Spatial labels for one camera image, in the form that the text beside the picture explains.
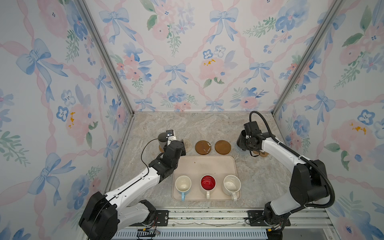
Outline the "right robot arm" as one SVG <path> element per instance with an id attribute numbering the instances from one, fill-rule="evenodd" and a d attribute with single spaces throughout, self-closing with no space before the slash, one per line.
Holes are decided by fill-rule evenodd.
<path id="1" fill-rule="evenodd" d="M 237 145 L 243 151 L 272 155 L 292 174 L 289 190 L 280 198 L 265 204 L 260 219 L 267 225 L 283 226 L 293 213 L 307 207 L 325 209 L 334 204 L 335 191 L 322 161 L 313 161 L 298 154 L 272 133 L 263 133 L 255 121 L 244 125 Z"/>

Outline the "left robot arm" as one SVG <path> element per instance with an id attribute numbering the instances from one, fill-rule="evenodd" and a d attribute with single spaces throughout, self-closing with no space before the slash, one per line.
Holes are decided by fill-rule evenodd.
<path id="1" fill-rule="evenodd" d="M 163 154 L 139 175 L 121 187 L 102 194 L 93 194 L 79 220 L 79 226 L 89 240 L 110 240 L 117 231 L 135 224 L 149 225 L 156 208 L 147 200 L 129 204 L 148 189 L 161 183 L 177 169 L 179 159 L 186 154 L 182 141 L 171 141 Z"/>

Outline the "plain brown wooden coaster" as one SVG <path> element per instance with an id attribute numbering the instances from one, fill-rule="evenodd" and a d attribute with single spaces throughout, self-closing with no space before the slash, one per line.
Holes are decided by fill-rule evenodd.
<path id="1" fill-rule="evenodd" d="M 215 150 L 220 155 L 227 155 L 231 152 L 231 144 L 225 140 L 219 140 L 215 144 Z"/>

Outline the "red inside white mug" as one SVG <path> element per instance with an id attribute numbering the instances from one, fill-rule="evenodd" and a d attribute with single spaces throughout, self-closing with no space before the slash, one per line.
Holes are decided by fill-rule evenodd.
<path id="1" fill-rule="evenodd" d="M 216 179 L 211 175 L 204 175 L 200 180 L 201 192 L 206 200 L 211 199 L 212 192 L 216 188 Z"/>

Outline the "brown paw shaped coaster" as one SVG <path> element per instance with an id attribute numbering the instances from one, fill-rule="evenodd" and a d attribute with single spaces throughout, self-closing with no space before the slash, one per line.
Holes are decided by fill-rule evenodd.
<path id="1" fill-rule="evenodd" d="M 252 151 L 252 153 L 253 153 L 254 157 L 263 157 L 263 158 L 265 158 L 265 157 L 267 157 L 269 155 L 269 153 L 263 152 L 263 151 L 261 151 L 261 152 Z"/>

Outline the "scratched brown wooden coaster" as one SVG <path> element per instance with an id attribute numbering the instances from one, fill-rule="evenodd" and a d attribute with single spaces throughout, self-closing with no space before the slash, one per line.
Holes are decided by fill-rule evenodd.
<path id="1" fill-rule="evenodd" d="M 195 150 L 199 155 L 207 155 L 212 150 L 212 145 L 205 140 L 198 141 L 195 145 Z"/>

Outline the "grey mug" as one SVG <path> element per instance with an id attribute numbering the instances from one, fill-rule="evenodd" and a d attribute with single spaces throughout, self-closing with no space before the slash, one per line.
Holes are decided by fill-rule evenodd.
<path id="1" fill-rule="evenodd" d="M 163 149 L 168 145 L 168 133 L 163 132 L 158 135 L 159 146 Z"/>

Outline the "white mug blue handle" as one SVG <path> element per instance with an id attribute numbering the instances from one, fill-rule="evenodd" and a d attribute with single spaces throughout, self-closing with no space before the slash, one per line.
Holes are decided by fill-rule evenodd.
<path id="1" fill-rule="evenodd" d="M 181 194 L 181 201 L 184 202 L 187 194 L 191 190 L 192 180 L 188 176 L 180 176 L 175 181 L 175 187 Z"/>

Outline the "colourful stitched white coaster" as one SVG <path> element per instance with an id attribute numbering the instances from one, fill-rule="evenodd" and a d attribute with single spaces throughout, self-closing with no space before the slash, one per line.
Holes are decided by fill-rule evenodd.
<path id="1" fill-rule="evenodd" d="M 193 148 L 192 142 L 189 139 L 184 139 L 183 142 L 184 142 L 186 152 L 191 151 Z"/>

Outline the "blue grey woven coaster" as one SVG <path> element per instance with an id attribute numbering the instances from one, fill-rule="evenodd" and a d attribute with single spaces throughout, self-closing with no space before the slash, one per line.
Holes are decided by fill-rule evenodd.
<path id="1" fill-rule="evenodd" d="M 241 149 L 238 145 L 235 145 L 235 150 L 240 155 L 249 155 L 250 151 Z"/>

